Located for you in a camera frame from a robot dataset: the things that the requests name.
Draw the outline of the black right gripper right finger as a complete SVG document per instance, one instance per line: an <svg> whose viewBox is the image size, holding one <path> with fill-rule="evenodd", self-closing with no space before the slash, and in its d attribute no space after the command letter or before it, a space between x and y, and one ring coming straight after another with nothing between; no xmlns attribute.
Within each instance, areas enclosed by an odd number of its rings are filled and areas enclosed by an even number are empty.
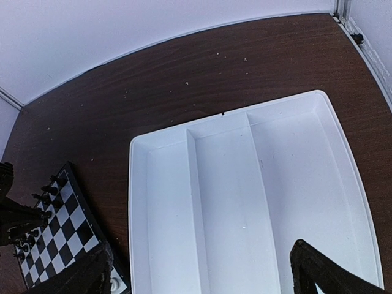
<svg viewBox="0 0 392 294"><path fill-rule="evenodd" d="M290 251L295 293L386 293L387 291L348 272L303 239Z"/></svg>

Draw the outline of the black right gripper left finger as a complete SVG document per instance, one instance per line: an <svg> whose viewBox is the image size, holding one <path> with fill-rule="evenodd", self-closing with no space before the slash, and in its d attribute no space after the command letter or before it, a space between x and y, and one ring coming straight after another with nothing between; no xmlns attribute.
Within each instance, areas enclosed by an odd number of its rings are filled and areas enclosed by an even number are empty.
<svg viewBox="0 0 392 294"><path fill-rule="evenodd" d="M113 253L100 243L59 274L25 293L110 293Z"/></svg>

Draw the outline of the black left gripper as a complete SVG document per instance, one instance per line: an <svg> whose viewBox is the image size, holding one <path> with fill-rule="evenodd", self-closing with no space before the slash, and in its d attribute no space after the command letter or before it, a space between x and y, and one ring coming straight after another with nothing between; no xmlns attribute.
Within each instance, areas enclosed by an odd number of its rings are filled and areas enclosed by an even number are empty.
<svg viewBox="0 0 392 294"><path fill-rule="evenodd" d="M48 225L49 215L6 197L14 180L13 165L1 162L1 245L10 245L26 233Z"/></svg>

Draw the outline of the white plastic divided tray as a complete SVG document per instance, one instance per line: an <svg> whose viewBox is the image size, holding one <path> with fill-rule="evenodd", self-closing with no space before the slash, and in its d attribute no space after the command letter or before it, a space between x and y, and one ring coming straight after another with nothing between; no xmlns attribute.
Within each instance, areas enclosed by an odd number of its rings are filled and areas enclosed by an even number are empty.
<svg viewBox="0 0 392 294"><path fill-rule="evenodd" d="M133 293L292 293L298 239L384 286L361 176L320 90L136 136L128 213Z"/></svg>

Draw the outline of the black chess bishop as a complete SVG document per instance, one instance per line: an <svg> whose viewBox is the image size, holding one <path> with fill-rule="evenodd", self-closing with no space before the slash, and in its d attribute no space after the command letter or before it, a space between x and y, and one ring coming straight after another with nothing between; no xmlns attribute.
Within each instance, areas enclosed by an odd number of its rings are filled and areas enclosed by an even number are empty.
<svg viewBox="0 0 392 294"><path fill-rule="evenodd" d="M52 200L47 195L31 194L31 196L34 199L41 201L44 205L53 205L54 208L60 208L62 206L61 201L56 200L56 199Z"/></svg>

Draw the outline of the black white chessboard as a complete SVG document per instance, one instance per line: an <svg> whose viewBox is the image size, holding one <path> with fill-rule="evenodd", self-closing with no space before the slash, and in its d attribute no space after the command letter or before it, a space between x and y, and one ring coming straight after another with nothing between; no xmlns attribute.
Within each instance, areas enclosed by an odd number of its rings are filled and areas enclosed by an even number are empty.
<svg viewBox="0 0 392 294"><path fill-rule="evenodd" d="M33 288L59 274L73 262L81 259L93 247L106 240L82 194L71 164L66 163L59 178L67 178L64 187L57 187L59 193L49 196L62 202L60 208L44 205L38 201L36 208L49 211L48 225L34 229L33 234L25 234L15 253L27 289Z"/></svg>

